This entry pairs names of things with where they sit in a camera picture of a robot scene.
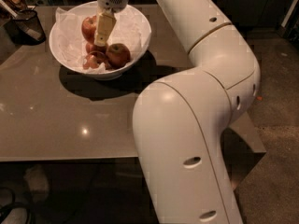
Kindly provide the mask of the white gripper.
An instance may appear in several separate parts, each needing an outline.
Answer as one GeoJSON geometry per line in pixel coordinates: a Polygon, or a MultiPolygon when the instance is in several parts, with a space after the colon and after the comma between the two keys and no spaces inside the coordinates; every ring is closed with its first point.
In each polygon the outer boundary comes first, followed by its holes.
{"type": "Polygon", "coordinates": [[[116,24],[114,13],[121,12],[127,6],[129,0],[96,0],[100,8],[96,14],[96,30],[94,44],[103,47],[116,24]]]}

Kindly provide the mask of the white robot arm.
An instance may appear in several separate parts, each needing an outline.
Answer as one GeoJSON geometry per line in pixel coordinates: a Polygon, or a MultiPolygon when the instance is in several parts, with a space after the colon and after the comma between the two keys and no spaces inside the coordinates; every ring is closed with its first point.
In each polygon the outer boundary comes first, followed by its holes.
{"type": "Polygon", "coordinates": [[[260,67],[211,0],[156,0],[192,68],[138,96],[133,133],[160,224],[243,224],[221,154],[221,134],[250,107],[260,67]]]}

